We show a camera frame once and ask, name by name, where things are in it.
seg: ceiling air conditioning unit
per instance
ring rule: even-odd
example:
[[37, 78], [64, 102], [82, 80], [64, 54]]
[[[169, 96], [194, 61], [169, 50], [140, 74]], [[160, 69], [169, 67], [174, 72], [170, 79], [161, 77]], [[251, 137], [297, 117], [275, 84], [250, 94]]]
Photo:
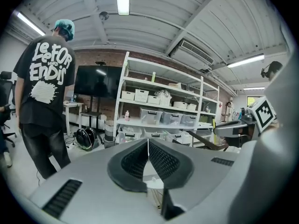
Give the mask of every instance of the ceiling air conditioning unit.
[[196, 70], [211, 70], [214, 60], [202, 49], [183, 40], [172, 51], [170, 57]]

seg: white sneaker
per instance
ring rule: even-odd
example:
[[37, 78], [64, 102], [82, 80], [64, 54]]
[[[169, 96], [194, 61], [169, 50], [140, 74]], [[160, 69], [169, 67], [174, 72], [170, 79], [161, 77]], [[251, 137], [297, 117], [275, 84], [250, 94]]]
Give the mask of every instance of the white sneaker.
[[6, 166], [10, 168], [13, 165], [13, 162], [11, 161], [9, 152], [4, 152], [3, 155], [4, 155]]

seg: white desk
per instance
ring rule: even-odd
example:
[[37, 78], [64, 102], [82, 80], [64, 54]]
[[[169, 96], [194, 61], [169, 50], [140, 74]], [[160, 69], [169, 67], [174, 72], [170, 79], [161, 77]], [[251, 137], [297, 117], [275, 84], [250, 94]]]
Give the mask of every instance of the white desk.
[[64, 107], [65, 107], [65, 123], [66, 123], [67, 136], [71, 135], [71, 132], [70, 132], [70, 113], [69, 113], [69, 108], [79, 107], [79, 129], [80, 129], [81, 125], [82, 125], [82, 105], [83, 105], [83, 103], [77, 103], [77, 102], [65, 103], [64, 102]]

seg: floor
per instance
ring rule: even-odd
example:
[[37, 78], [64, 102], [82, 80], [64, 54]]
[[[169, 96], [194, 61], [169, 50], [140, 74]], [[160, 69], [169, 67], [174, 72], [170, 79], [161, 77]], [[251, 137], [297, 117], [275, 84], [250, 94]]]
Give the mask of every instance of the floor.
[[[7, 121], [6, 125], [8, 125], [10, 129], [6, 128], [4, 132], [16, 132], [17, 138], [15, 138], [14, 136], [10, 136], [10, 139], [15, 142], [15, 148], [12, 147], [11, 143], [7, 142], [7, 147], [10, 151], [11, 158], [13, 160], [12, 167], [7, 168], [3, 156], [0, 155], [0, 168], [2, 169], [4, 178], [6, 179], [10, 188], [14, 188], [19, 193], [23, 194], [26, 197], [29, 197], [38, 188], [39, 180], [40, 185], [45, 180], [37, 172], [37, 169], [25, 148], [22, 137], [18, 133], [17, 128], [15, 127], [15, 116], [12, 116], [12, 119]], [[75, 132], [77, 129], [78, 127], [71, 126], [71, 136], [73, 132]], [[102, 149], [104, 149], [104, 145], [100, 145], [91, 152], [95, 152]], [[88, 155], [89, 153], [90, 152], [83, 151], [77, 145], [70, 145], [70, 148], [68, 148], [68, 154], [71, 161], [74, 161], [75, 159], [83, 155]], [[59, 171], [60, 167], [53, 156], [50, 157], [50, 161], [52, 162], [56, 170]], [[155, 169], [153, 168], [150, 162], [148, 162], [145, 166], [143, 181], [148, 184], [149, 189], [157, 189], [158, 196], [160, 197], [159, 199], [161, 200], [162, 196], [160, 194], [163, 192], [163, 183], [159, 179]], [[148, 195], [150, 201], [153, 204], [155, 204], [157, 203], [157, 199], [154, 200], [153, 196], [154, 195]]]

